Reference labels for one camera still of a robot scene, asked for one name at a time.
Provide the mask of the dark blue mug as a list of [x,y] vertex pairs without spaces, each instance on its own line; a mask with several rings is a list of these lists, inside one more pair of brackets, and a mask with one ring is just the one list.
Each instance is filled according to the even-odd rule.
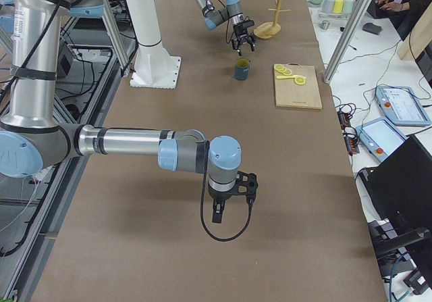
[[234,78],[236,80],[246,80],[248,78],[250,69],[250,60],[246,58],[239,58],[234,66]]

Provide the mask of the wooden cup storage rack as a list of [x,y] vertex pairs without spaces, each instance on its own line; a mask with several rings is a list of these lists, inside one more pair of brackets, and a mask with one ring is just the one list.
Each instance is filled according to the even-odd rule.
[[281,12],[290,11],[289,9],[281,8],[282,2],[283,0],[275,0],[275,8],[269,8],[269,11],[274,13],[273,20],[270,22],[265,22],[255,28],[255,37],[261,40],[269,40],[280,32],[281,26],[279,25],[279,15]]

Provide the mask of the small metal cup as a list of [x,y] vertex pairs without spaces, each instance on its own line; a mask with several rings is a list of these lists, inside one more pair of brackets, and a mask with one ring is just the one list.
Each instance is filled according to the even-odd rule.
[[319,24],[319,28],[321,30],[328,30],[330,26],[330,21],[329,20],[323,20],[320,24]]

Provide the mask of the grey cup lying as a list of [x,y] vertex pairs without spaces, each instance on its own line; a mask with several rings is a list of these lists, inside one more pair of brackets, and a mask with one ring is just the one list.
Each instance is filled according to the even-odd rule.
[[333,6],[334,6],[335,0],[324,0],[323,6],[322,6],[322,12],[324,13],[332,13],[333,12]]

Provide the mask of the yellow cup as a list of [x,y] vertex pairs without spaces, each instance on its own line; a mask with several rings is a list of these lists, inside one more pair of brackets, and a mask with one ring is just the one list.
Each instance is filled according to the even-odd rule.
[[343,12],[344,0],[334,0],[332,12],[334,14],[341,14]]

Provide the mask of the overlapping lemon slices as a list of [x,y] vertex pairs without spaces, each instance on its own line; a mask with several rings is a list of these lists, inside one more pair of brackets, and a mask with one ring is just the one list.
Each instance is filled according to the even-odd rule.
[[275,64],[273,68],[281,76],[291,76],[292,75],[291,69],[288,69],[283,64]]

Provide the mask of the yellow plastic knife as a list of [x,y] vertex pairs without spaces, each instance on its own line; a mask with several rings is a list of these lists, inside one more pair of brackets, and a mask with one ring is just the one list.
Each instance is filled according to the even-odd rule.
[[299,77],[301,77],[301,76],[299,76],[299,75],[289,75],[289,76],[285,76],[285,75],[278,75],[278,76],[276,76],[276,79],[278,79],[278,80],[283,80],[283,79],[295,79],[295,78],[299,78]]

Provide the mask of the single lemon slice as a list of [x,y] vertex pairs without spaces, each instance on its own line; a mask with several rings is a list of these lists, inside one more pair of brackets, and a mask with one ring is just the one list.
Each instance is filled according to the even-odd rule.
[[303,75],[294,75],[294,82],[298,85],[306,84],[306,77]]

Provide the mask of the wooden cutting board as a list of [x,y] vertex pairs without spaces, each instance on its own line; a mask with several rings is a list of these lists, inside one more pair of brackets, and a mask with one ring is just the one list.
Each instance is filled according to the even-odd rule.
[[278,80],[279,74],[274,72],[275,104],[277,107],[322,109],[321,96],[317,82],[315,68],[294,64],[283,64],[291,69],[292,75],[303,75],[306,84],[298,85],[294,79]]

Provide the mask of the far blue teach pendant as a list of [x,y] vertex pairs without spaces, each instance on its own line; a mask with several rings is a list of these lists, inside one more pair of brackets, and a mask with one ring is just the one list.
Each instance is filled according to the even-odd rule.
[[408,86],[378,86],[376,98],[384,115],[396,126],[431,125],[431,119]]

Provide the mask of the blue teach pendant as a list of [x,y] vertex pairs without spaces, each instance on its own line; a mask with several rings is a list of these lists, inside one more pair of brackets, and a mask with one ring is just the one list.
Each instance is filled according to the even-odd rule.
[[360,142],[379,162],[386,160],[408,138],[387,118],[356,127]]
[[376,98],[384,115],[396,126],[431,125],[431,119],[408,86],[378,86]]

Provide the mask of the near blue teach pendant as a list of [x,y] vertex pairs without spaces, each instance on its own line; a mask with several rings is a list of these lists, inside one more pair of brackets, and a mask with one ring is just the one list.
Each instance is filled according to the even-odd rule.
[[356,127],[360,142],[379,162],[386,160],[408,138],[387,118]]

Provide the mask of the black computer monitor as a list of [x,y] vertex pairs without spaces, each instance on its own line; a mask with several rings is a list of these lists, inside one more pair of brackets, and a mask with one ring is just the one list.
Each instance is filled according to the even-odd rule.
[[416,136],[358,175],[381,219],[402,232],[431,229],[431,154]]

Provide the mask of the white pedestal column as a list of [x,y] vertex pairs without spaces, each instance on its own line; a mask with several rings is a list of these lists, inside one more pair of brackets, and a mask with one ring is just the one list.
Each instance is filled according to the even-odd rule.
[[138,50],[130,85],[174,89],[181,58],[171,56],[162,43],[154,0],[126,0]]

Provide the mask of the aluminium frame post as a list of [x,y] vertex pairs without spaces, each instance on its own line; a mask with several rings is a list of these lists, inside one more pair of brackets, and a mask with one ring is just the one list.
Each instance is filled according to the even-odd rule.
[[323,74],[323,82],[329,84],[335,75],[337,68],[350,45],[350,41],[356,32],[356,28],[360,24],[364,14],[367,11],[367,7],[372,0],[357,0],[354,6],[353,12],[345,26],[345,29],[335,47],[335,50],[329,60],[325,73]]

